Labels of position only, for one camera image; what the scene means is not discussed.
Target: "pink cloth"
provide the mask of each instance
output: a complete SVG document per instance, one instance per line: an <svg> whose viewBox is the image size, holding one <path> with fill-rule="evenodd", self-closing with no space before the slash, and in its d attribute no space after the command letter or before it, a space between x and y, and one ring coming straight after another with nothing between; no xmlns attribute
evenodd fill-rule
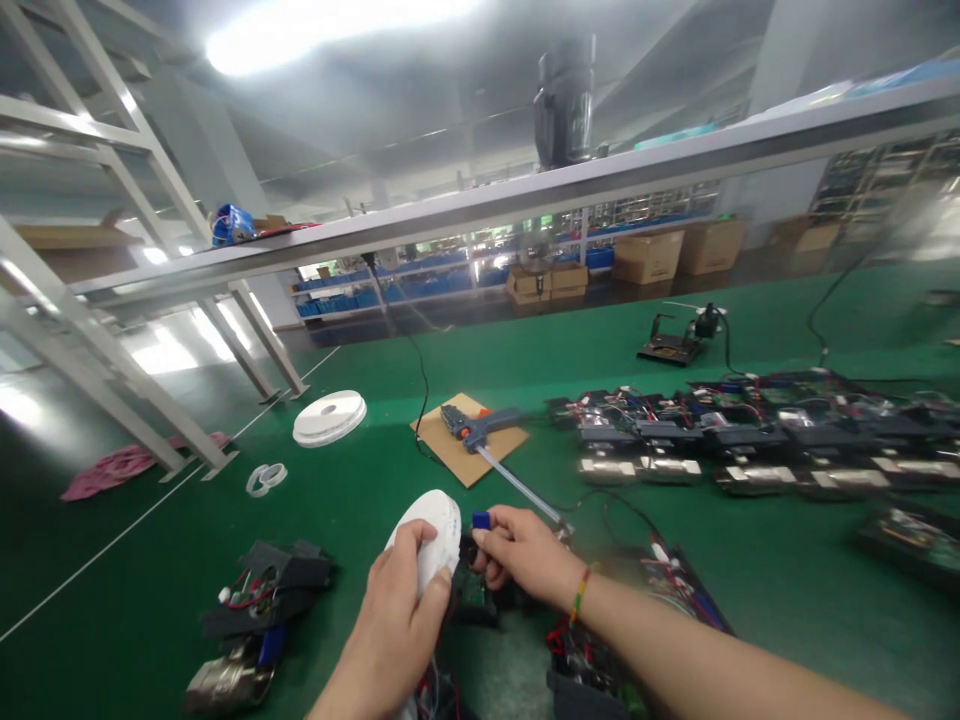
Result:
<svg viewBox="0 0 960 720"><path fill-rule="evenodd" d="M215 432L210 439L216 443L217 447L223 448L233 438L221 432ZM170 438L170 446L179 450L184 447L184 443L182 439L174 437ZM101 458L92 468L77 475L60 499L64 502L86 500L98 492L123 485L127 480L149 470L156 463L154 457L139 445L127 445L112 455Z"/></svg>

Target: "left hand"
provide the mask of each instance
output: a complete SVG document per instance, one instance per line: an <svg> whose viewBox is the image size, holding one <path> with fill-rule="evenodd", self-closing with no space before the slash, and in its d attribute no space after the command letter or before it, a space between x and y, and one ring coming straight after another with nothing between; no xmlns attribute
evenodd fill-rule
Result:
<svg viewBox="0 0 960 720"><path fill-rule="evenodd" d="M417 551L437 536L423 520L397 530L370 568L357 623L308 720L381 718L409 698L430 663L450 600L442 568L417 601Z"/></svg>

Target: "colorful bracelet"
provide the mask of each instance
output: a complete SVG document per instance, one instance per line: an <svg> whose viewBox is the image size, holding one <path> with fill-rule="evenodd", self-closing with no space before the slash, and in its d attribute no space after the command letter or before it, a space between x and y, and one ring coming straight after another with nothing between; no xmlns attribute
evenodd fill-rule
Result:
<svg viewBox="0 0 960 720"><path fill-rule="evenodd" d="M570 627L577 622L577 615L580 614L580 601L583 600L583 593L587 589L587 580L590 579L590 575L596 567L596 563L591 563L587 566L586 572L583 573L583 580L580 581L580 587L577 589L577 598L573 601L573 610L570 611Z"/></svg>

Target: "green workbench surface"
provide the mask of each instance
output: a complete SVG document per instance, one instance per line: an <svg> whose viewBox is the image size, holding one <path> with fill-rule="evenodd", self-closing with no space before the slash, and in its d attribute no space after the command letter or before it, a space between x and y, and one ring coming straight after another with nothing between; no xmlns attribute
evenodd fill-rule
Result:
<svg viewBox="0 0 960 720"><path fill-rule="evenodd" d="M924 377L955 387L957 351L939 340L960 335L956 314L918 301L926 289L952 286L957 270L956 262L928 263L851 276L823 313L823 330L835 343L831 367L852 377ZM818 348L803 320L831 279L681 301L709 299L728 308L734 365L770 372L816 362ZM635 303L420 336L430 407L462 391L489 407L539 411L544 399L559 395L625 383L670 392L688 379L725 371L722 336L687 370L638 360L659 307ZM297 366L305 371L328 352L299 356ZM224 373L244 387L230 365L163 381L194 412L200 410L191 402L205 399L210 430L235 433L261 408L244 394L249 389L234 398L218 393L214 402L211 379ZM497 475L466 490L417 454L408 424L423 388L406 339L343 347L310 383L302 401L277 405L246 430L237 441L240 456L224 472L209 483L198 482L199 474L186 482L0 643L4 716L178 717L193 673L217 655L215 643L200 639L199 619L235 579L237 558L257 538L304 538L326 548L342 570L335 588L295 628L275 686L256 713L302 717L350 632L370 563L413 500L440 488L465 518L496 503L524 505ZM291 428L299 410L343 389L367 401L361 427L328 447L298 447ZM511 469L551 502L575 503L584 487L574 470L572 437L543 423L529 430L530 440L509 458ZM3 441L9 449L22 438ZM56 498L69 476L57 474L56 463L47 467L24 457L8 453L11 463L23 465L11 470L0 507L7 581L0 634L180 482L158 485L157 471L64 505ZM275 462L287 465L287 480L265 498L249 498L244 485L250 472ZM640 487L626 495L670 542L686 549L740 637L916 717L957 716L960 614L923 584L851 546L865 517L862 505L798 497L735 500L707 483ZM935 502L960 511L956 497ZM585 556L609 543L602 507L603 499L593 498L573 516ZM644 541L647 528L628 510L612 506L610 517L624 542ZM448 628L441 660L457 674L465 702L486 718L548 717L549 624L543 614L514 613L499 631Z"/></svg>

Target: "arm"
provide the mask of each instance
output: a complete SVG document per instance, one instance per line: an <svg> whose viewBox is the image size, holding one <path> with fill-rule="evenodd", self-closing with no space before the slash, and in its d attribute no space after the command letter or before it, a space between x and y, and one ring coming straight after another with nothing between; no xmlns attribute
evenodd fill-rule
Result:
<svg viewBox="0 0 960 720"><path fill-rule="evenodd" d="M586 565L536 515L497 506L492 532L474 531L474 566L491 587L508 575L569 612ZM684 720L903 720L901 713L707 627L642 593L592 575L579 621L600 636Z"/></svg>

